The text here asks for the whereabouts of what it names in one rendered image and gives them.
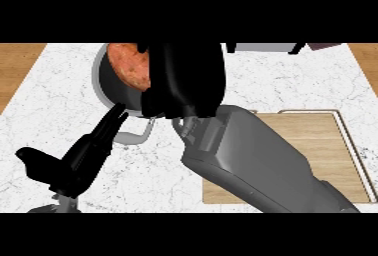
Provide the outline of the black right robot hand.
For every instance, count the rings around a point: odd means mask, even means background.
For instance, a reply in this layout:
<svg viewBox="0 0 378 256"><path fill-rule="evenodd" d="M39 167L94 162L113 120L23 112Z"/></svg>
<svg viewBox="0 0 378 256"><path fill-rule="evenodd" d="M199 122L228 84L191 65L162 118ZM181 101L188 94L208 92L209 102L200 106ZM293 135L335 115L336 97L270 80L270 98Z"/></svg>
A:
<svg viewBox="0 0 378 256"><path fill-rule="evenodd" d="M149 43L150 87L141 93L141 115L166 119L215 116L225 90L218 43Z"/></svg>

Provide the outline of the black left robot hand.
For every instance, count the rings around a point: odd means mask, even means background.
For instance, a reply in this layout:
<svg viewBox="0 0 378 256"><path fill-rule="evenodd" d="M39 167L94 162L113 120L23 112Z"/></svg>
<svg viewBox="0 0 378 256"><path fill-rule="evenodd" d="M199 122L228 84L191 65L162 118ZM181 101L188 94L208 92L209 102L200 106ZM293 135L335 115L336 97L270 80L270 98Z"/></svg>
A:
<svg viewBox="0 0 378 256"><path fill-rule="evenodd" d="M116 103L60 159L30 147L22 147L14 155L25 164L26 177L45 183L48 190L59 195L75 199L91 186L126 117L125 105Z"/></svg>

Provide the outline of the orange sweet potato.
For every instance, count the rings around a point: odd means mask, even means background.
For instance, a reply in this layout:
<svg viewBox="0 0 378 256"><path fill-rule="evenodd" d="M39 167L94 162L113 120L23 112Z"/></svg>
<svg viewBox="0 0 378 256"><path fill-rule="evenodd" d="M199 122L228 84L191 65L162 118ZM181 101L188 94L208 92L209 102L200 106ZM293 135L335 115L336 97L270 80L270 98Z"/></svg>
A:
<svg viewBox="0 0 378 256"><path fill-rule="evenodd" d="M119 80L128 87L144 92L150 87L149 54L138 52L134 43L109 43L106 54Z"/></svg>

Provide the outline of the grey metal pot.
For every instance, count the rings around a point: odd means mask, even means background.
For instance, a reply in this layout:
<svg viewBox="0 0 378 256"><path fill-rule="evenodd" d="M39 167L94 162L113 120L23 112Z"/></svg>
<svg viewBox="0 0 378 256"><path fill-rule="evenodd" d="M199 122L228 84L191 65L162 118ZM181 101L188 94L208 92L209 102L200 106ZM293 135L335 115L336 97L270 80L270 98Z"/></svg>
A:
<svg viewBox="0 0 378 256"><path fill-rule="evenodd" d="M122 103L125 105L128 116L144 119L140 105L141 92L128 87L119 80L106 55L106 44L100 46L94 57L91 84L95 96L107 108L112 108L115 103ZM143 133L137 135L129 132L119 132L115 135L113 141L122 145L141 144L147 140L153 123L154 119L147 118L146 127L141 129Z"/></svg>

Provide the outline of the wooden tray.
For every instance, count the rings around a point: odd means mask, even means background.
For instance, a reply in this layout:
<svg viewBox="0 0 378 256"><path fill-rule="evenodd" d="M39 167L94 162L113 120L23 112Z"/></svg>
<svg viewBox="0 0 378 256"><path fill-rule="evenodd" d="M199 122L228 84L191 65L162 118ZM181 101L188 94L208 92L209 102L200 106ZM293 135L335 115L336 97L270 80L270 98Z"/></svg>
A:
<svg viewBox="0 0 378 256"><path fill-rule="evenodd" d="M252 113L299 151L312 174L326 180L352 203L378 203L378 193L336 109L289 109Z"/></svg>

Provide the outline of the grey appliance with black legs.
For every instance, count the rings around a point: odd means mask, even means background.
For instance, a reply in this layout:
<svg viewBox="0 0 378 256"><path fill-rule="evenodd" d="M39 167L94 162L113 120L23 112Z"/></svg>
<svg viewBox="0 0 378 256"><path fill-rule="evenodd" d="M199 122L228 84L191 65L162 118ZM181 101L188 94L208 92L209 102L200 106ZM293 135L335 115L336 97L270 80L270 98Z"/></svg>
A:
<svg viewBox="0 0 378 256"><path fill-rule="evenodd" d="M225 49L228 53L236 51L255 52L286 52L295 55L304 47L304 43L227 43Z"/></svg>

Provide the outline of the dark brown object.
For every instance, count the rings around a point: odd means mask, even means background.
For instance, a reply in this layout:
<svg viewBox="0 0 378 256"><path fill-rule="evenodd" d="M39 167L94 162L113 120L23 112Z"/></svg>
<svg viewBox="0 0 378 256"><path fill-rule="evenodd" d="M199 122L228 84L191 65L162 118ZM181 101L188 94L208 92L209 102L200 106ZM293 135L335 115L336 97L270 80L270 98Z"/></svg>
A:
<svg viewBox="0 0 378 256"><path fill-rule="evenodd" d="M307 43L307 45L311 51L317 51L317 50L339 46L342 45L342 43Z"/></svg>

